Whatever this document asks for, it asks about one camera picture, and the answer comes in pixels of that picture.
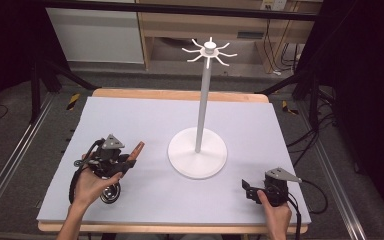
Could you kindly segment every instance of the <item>human hand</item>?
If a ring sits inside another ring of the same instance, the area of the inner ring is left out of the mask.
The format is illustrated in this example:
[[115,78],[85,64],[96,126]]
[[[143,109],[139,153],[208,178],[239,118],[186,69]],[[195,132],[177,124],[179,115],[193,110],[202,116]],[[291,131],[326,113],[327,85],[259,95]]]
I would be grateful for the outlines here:
[[289,221],[292,216],[292,212],[291,209],[289,209],[288,204],[284,203],[278,207],[272,207],[263,191],[258,190],[257,194],[266,213],[270,239],[286,239],[286,231],[288,230]]
[[119,172],[109,179],[102,179],[85,165],[77,180],[73,204],[84,208],[89,207],[102,194],[105,188],[116,184],[121,177],[122,173]]

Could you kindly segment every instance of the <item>white mug tree stand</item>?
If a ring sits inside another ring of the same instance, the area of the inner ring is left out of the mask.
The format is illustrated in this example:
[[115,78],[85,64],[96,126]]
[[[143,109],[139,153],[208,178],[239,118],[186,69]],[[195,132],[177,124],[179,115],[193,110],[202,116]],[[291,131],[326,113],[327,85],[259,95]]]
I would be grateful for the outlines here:
[[234,57],[237,54],[224,54],[217,48],[212,41],[201,46],[194,39],[192,42],[200,47],[199,50],[182,50],[188,53],[199,53],[195,59],[188,62],[195,62],[201,57],[205,57],[202,72],[201,99],[199,105],[198,126],[187,128],[177,133],[170,141],[168,147],[168,157],[172,166],[182,175],[192,179],[206,179],[217,174],[225,165],[227,160],[227,148],[223,139],[217,133],[204,129],[205,113],[207,109],[208,91],[210,88],[212,59],[217,59],[222,65],[229,66],[220,60],[218,55]]

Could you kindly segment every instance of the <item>white cabinet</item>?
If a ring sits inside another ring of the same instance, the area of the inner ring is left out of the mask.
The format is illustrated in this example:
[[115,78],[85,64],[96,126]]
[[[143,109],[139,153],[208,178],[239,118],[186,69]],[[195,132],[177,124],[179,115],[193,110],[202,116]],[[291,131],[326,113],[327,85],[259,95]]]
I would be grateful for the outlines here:
[[144,63],[135,12],[52,8],[47,11],[69,62]]

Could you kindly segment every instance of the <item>wire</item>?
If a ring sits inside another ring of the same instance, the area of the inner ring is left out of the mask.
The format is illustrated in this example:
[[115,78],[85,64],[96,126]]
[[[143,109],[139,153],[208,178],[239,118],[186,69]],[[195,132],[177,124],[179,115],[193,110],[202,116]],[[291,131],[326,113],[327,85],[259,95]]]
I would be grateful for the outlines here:
[[2,104],[0,104],[0,107],[3,107],[3,108],[5,108],[5,112],[0,116],[0,119],[2,119],[3,117],[5,117],[5,115],[7,115],[7,113],[8,113],[8,111],[9,111],[9,109],[8,109],[8,107],[7,106],[5,106],[5,105],[2,105]]
[[309,185],[315,187],[317,190],[319,190],[320,193],[323,195],[323,198],[324,198],[324,200],[325,200],[325,205],[324,205],[324,207],[323,207],[321,210],[318,210],[318,211],[309,211],[309,213],[312,213],[312,214],[322,214],[322,213],[326,212],[327,208],[329,207],[329,201],[328,201],[328,199],[327,199],[327,195],[326,195],[326,193],[323,191],[323,189],[322,189],[321,187],[317,186],[317,185],[316,185],[315,183],[313,183],[313,182],[310,182],[310,181],[305,180],[305,179],[301,179],[301,180],[302,180],[303,183],[307,183],[307,184],[309,184]]
[[[270,6],[266,7],[266,10],[270,11],[271,10]],[[280,68],[280,67],[278,67],[276,65],[275,57],[274,57],[274,54],[273,54],[273,48],[272,48],[271,41],[270,41],[269,28],[270,28],[270,19],[267,19],[266,34],[264,35],[264,40],[263,40],[263,50],[264,50],[264,53],[266,54],[266,57],[267,57],[267,60],[269,61],[271,69],[273,69],[275,71],[287,71],[289,69]],[[272,60],[270,60],[269,54],[267,53],[267,50],[266,50],[266,39],[269,41],[269,46],[270,46],[270,49],[271,49],[271,55],[273,57]]]
[[291,203],[291,205],[295,208],[295,211],[297,212],[297,230],[295,232],[295,239],[296,240],[299,240],[300,239],[300,232],[301,232],[301,213],[299,212],[299,208],[298,208],[298,202],[296,200],[296,198],[294,197],[294,195],[292,195],[291,193],[289,193],[289,195],[294,199],[294,201],[292,201],[291,198],[288,197],[288,202]]
[[311,141],[308,143],[307,147],[305,147],[305,149],[302,151],[302,153],[299,155],[299,157],[297,158],[297,160],[295,160],[293,166],[296,167],[297,164],[299,163],[299,161],[301,161],[302,157],[304,157],[304,154],[311,148],[310,146],[313,145],[313,143],[316,142],[316,140],[318,139],[319,137],[319,133],[317,132],[316,134],[314,134],[313,138],[311,138]]

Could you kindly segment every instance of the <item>power strip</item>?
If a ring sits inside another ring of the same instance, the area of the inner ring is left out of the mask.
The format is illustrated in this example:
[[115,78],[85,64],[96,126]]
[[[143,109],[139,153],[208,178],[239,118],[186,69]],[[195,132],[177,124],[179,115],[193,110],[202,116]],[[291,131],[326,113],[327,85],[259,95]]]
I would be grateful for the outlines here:
[[283,11],[285,5],[286,0],[263,0],[260,10]]

